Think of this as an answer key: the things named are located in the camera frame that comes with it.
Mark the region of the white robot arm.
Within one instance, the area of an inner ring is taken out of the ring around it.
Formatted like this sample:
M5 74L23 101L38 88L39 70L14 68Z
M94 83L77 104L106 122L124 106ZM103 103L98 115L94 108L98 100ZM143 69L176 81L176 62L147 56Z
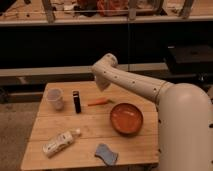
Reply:
M108 53L91 67L96 85L114 83L157 106L159 171L213 171L213 102L200 87L117 68Z

